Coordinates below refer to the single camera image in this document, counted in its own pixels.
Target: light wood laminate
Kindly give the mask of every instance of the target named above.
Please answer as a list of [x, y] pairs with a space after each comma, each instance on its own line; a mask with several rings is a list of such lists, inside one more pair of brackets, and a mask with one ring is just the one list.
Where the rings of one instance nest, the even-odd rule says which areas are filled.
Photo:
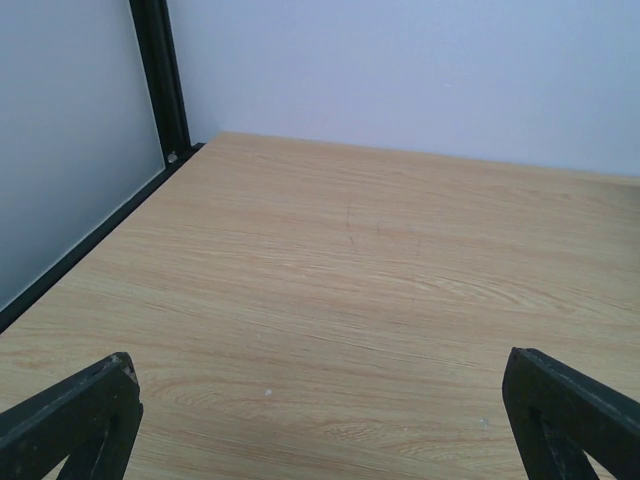
[[536, 347], [640, 398], [640, 180], [219, 135], [0, 337], [0, 408], [128, 351], [129, 479], [524, 478]]

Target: gray wall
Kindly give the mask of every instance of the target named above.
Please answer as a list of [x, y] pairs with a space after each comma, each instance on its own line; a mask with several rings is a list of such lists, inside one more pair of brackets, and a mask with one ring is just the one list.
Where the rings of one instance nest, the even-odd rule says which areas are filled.
[[171, 0], [191, 131], [640, 174], [637, 0]]
[[162, 168], [127, 0], [0, 15], [0, 308]]

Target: black metal post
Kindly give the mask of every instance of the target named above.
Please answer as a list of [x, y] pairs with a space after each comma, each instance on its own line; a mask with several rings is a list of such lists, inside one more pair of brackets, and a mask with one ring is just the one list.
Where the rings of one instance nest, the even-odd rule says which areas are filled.
[[197, 151], [191, 146], [166, 0], [129, 0], [165, 165]]

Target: black metal frame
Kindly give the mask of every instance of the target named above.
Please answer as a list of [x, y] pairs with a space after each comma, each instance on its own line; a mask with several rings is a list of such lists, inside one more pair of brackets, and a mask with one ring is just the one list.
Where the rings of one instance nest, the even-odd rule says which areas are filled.
[[166, 0], [130, 0], [165, 169], [0, 311], [0, 333], [44, 295], [202, 146], [191, 145]]

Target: wooden table surface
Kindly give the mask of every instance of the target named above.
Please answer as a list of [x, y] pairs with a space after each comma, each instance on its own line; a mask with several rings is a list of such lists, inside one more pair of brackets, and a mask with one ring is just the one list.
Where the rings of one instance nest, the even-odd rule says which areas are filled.
[[524, 478], [536, 347], [640, 398], [640, 179], [221, 134], [0, 337], [0, 408], [114, 351], [128, 479]]

